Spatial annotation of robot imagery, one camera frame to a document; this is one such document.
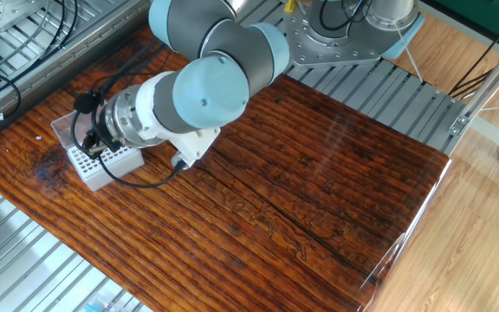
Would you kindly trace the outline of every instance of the silver metal base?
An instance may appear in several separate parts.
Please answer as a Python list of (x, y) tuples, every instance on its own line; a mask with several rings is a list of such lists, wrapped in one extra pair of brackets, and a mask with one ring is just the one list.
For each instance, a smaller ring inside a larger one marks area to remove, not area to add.
[(3, 0), (0, 1), (0, 31), (5, 31), (53, 0)]
[(331, 66), (376, 62), (380, 55), (348, 36), (328, 38), (319, 35), (309, 25), (306, 15), (298, 8), (284, 17), (286, 39), (295, 66), (302, 68), (329, 68)]
[(296, 7), (293, 13), (287, 13), (283, 18), (289, 22), (286, 23), (286, 37), (294, 65), (324, 68), (378, 61), (400, 40), (396, 27), (405, 34), (418, 18), (418, 6), (413, 1), (409, 4), (409, 13), (397, 25), (370, 12), (365, 20), (334, 31), (324, 29), (320, 19), (323, 17), (327, 25), (340, 25), (346, 21), (339, 2), (327, 3), (321, 17), (322, 0), (315, 0), (312, 7)]

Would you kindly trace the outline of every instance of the metal pole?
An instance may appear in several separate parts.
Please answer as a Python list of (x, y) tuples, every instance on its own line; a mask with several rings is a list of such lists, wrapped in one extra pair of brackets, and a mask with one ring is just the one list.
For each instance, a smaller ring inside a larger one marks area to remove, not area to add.
[(499, 63), (494, 67), (483, 85), (475, 92), (471, 101), (463, 110), (462, 116), (472, 120), (499, 89)]

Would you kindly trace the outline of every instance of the wooden table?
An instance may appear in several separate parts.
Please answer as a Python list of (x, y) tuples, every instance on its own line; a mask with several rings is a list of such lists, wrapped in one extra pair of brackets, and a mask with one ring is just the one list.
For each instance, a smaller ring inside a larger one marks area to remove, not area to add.
[[(376, 279), (369, 274), (407, 231), (448, 158), (282, 76), (172, 182), (91, 192), (50, 122), (150, 41), (141, 30), (0, 134), (0, 193), (151, 309), (366, 304)], [(171, 54), (165, 70), (186, 63)], [(146, 149), (146, 165), (127, 178), (162, 179), (174, 153), (167, 144)]]

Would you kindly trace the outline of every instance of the end effector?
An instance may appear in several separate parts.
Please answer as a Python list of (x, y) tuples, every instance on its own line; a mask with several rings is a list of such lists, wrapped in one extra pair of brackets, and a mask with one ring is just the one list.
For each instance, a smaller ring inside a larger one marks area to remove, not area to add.
[(220, 127), (240, 117), (250, 97), (288, 66), (289, 47), (279, 30), (235, 22), (241, 4), (153, 0), (152, 32), (193, 61), (116, 94), (98, 123), (107, 141), (141, 148), (169, 140), (188, 165), (203, 156)]

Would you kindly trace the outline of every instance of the black cable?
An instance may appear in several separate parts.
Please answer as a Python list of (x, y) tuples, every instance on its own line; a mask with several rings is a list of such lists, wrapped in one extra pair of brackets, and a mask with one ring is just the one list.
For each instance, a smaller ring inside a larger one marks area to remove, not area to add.
[(75, 30), (76, 26), (76, 20), (78, 19), (78, 0), (75, 0), (75, 16), (73, 17), (73, 22), (70, 24), (70, 29), (68, 30), (68, 33), (65, 35), (63, 38), (61, 44), (59, 45), (58, 49), (62, 49), (64, 45), (67, 43), (68, 39), (70, 36), (73, 34), (73, 30)]
[(73, 143), (75, 143), (76, 148), (89, 156), (89, 151), (86, 148), (82, 147), (76, 139), (76, 123), (78, 122), (78, 117), (80, 117), (80, 112), (76, 111), (75, 116), (73, 117), (73, 122), (70, 123), (70, 137), (73, 140)]
[(468, 86), (467, 88), (461, 90), (452, 95), (452, 97), (455, 97), (455, 98), (458, 98), (459, 96), (461, 95), (464, 95), (464, 94), (468, 94), (468, 93), (472, 93), (472, 92), (476, 92), (478, 90), (478, 88), (480, 88), (479, 86), (484, 82), (484, 79), (480, 80), (480, 81), (477, 81), (475, 83), (473, 83), (471, 86)]
[(49, 48), (51, 48), (51, 46), (53, 46), (57, 42), (57, 39), (59, 38), (59, 34), (61, 34), (62, 28), (65, 25), (65, 12), (67, 11), (67, 9), (65, 7), (65, 0), (61, 0), (61, 8), (62, 8), (61, 9), (61, 21), (59, 22), (59, 27), (57, 28), (55, 35), (53, 36), (53, 38), (51, 39), (51, 42), (49, 43), (48, 47), (46, 48), (45, 52), (43, 53), (43, 55), (41, 57), (42, 59), (46, 57), (46, 54), (48, 53)]
[(171, 53), (172, 53), (172, 50), (169, 50), (169, 53), (166, 55), (166, 58), (165, 60), (163, 61), (163, 64), (161, 64), (161, 67), (157, 70), (157, 74), (154, 74), (154, 73), (140, 73), (140, 71), (142, 69), (144, 69), (145, 67), (147, 67), (147, 65), (149, 65), (149, 63), (152, 61), (152, 59), (147, 59), (145, 62), (143, 62), (142, 64), (140, 64), (140, 66), (138, 67), (138, 70), (136, 70), (135, 73), (132, 73), (131, 76), (132, 78), (130, 78), (130, 80), (126, 83), (126, 85), (123, 87), (123, 88), (128, 88), (132, 85), (134, 79), (136, 78), (136, 76), (139, 76), (139, 75), (159, 75), (161, 74), (161, 71), (163, 71), (163, 68), (165, 67), (166, 63), (169, 61), (169, 56), (171, 56)]
[(139, 185), (139, 184), (134, 184), (134, 183), (125, 181), (123, 179), (119, 179), (114, 174), (112, 174), (109, 171), (109, 169), (107, 168), (107, 166), (105, 165), (105, 162), (103, 161), (103, 158), (101, 157), (101, 154), (99, 154), (97, 156), (97, 159), (100, 161), (101, 168), (103, 168), (103, 171), (105, 171), (105, 173), (108, 174), (109, 177), (111, 177), (111, 179), (115, 180), (116, 182), (118, 182), (121, 185), (130, 186), (130, 187), (139, 188), (139, 189), (150, 189), (150, 188), (160, 187), (160, 186), (166, 184), (167, 182), (171, 181), (174, 177), (178, 176), (184, 169), (187, 168), (186, 163), (184, 161), (180, 160), (174, 166), (174, 169), (172, 169), (171, 174), (169, 174), (169, 176), (166, 177), (164, 180), (159, 181), (158, 183), (153, 183), (153, 184), (148, 184), (148, 185)]
[[(336, 30), (343, 29), (357, 16), (358, 12), (360, 11), (360, 9), (365, 1), (366, 0), (360, 0), (360, 3), (355, 8), (355, 11), (353, 12), (353, 14), (350, 16), (350, 18), (348, 18), (342, 24), (340, 24), (336, 27), (329, 27), (325, 24), (325, 20), (324, 20), (325, 7), (327, 6), (328, 0), (323, 0), (322, 5), (321, 5), (321, 9), (319, 10), (319, 23), (321, 23), (321, 27), (326, 29), (326, 30), (330, 30), (330, 31), (336, 31)], [(341, 1), (341, 3), (342, 3), (342, 11), (344, 11), (344, 14), (347, 15), (346, 10), (344, 9), (344, 1)]]
[(492, 48), (499, 42), (499, 36), (486, 48), (484, 53), (481, 55), (481, 57), (476, 60), (475, 64), (463, 75), (463, 77), (456, 83), (454, 88), (451, 89), (451, 91), (448, 93), (449, 95), (453, 94), (456, 90), (459, 88), (462, 88), (463, 86), (461, 83), (467, 78), (467, 76), (475, 69), (475, 67), (483, 60), (483, 58), (492, 50)]
[(12, 110), (12, 111), (10, 111), (8, 114), (4, 114), (4, 115), (3, 115), (3, 118), (5, 119), (5, 118), (9, 118), (10, 116), (12, 116), (14, 113), (16, 113), (16, 112), (18, 111), (18, 108), (21, 106), (21, 101), (22, 101), (22, 99), (21, 99), (21, 92), (20, 92), (20, 90), (16, 87), (15, 83), (13, 83), (13, 81), (11, 81), (11, 80), (7, 79), (6, 77), (4, 77), (4, 76), (2, 76), (2, 75), (0, 75), (0, 79), (1, 79), (2, 81), (7, 82), (7, 84), (8, 84), (8, 85), (10, 85), (10, 86), (13, 88), (13, 90), (15, 91), (15, 93), (16, 93), (16, 105), (15, 105), (15, 107), (13, 108), (13, 110)]
[(130, 71), (132, 68), (134, 68), (136, 65), (138, 65), (140, 62), (143, 62), (145, 59), (148, 57), (153, 57), (156, 54), (158, 54), (162, 49), (165, 48), (165, 45), (161, 43), (159, 47), (150, 55), (142, 58), (141, 60), (138, 60), (141, 56), (143, 56), (150, 48), (152, 48), (155, 44), (159, 43), (160, 41), (155, 39), (152, 43), (148, 44), (145, 46), (142, 50), (140, 50), (135, 56), (133, 56), (126, 64), (124, 64), (115, 74), (115, 77), (108, 82), (106, 82), (103, 86), (98, 88), (98, 91), (102, 94), (106, 94), (117, 81), (119, 80), (120, 76), (125, 74), (126, 72)]

